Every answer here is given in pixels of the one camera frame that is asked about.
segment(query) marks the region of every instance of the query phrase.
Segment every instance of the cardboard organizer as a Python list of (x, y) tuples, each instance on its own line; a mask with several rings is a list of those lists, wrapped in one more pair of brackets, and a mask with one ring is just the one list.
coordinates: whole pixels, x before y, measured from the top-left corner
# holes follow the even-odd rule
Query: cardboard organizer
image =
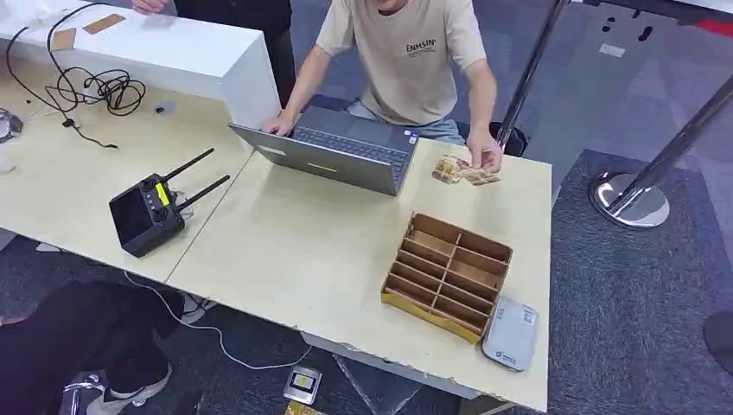
[(477, 343), (511, 258), (508, 246), (414, 214), (382, 285), (382, 302)]

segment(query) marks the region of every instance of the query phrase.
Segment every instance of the laptop keyboard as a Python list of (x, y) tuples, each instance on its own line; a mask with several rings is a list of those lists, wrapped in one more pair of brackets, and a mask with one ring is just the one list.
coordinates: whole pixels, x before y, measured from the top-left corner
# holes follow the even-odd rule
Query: laptop keyboard
[(395, 182), (400, 182), (402, 180), (404, 169), (406, 169), (405, 162), (407, 161), (408, 154), (403, 151), (387, 149), (386, 147), (379, 147), (378, 145), (364, 143), (304, 127), (297, 127), (293, 132), (292, 139), (308, 144), (315, 144), (330, 150), (336, 150), (342, 153), (353, 154), (370, 160), (387, 163), (392, 166), (392, 173), (394, 174)]

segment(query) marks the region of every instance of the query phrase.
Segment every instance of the gray power bank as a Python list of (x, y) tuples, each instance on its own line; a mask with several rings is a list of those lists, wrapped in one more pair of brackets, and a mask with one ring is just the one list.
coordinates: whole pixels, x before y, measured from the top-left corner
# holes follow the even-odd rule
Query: gray power bank
[(526, 370), (537, 338), (537, 316), (532, 308), (500, 297), (491, 328), (481, 342), (481, 351), (516, 372)]

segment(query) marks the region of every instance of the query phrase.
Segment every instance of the person's hand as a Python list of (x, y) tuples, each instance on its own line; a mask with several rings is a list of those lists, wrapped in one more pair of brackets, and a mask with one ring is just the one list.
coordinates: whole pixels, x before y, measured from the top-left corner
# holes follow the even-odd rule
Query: person's hand
[(489, 174), (499, 172), (504, 150), (488, 129), (472, 128), (466, 146), (471, 150), (471, 164), (474, 169), (484, 169)]
[(291, 117), (290, 115), (286, 114), (285, 111), (283, 111), (280, 112), (279, 117), (273, 118), (264, 123), (260, 130), (262, 130), (263, 132), (268, 132), (270, 134), (287, 136), (293, 130), (293, 126), (295, 126), (295, 124), (295, 117)]
[(132, 9), (149, 16), (160, 13), (169, 0), (132, 0)]

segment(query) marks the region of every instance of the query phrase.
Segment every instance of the man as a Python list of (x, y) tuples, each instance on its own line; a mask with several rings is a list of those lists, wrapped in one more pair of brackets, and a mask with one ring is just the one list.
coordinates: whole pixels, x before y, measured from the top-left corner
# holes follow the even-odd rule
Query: man
[[(466, 144), (476, 168), (499, 171), (501, 147), (488, 131), (496, 80), (488, 67), (471, 0), (333, 0), (290, 101), (262, 130), (286, 135), (315, 93), (333, 56), (356, 45), (369, 79), (353, 115), (409, 125), (421, 137)], [(449, 58), (468, 77), (471, 131), (464, 141), (447, 118), (456, 104)]]
[[(160, 13), (170, 0), (132, 0), (144, 15)], [(290, 39), (290, 0), (174, 0), (178, 16), (204, 22), (262, 30), (282, 106), (296, 82)]]
[[(161, 294), (181, 318), (184, 298)], [(82, 371), (105, 370), (104, 395), (87, 415), (117, 415), (168, 382), (171, 367), (157, 346), (178, 322), (161, 299), (142, 288), (104, 282), (70, 283), (27, 319), (0, 321), (0, 412), (59, 413), (64, 386)]]

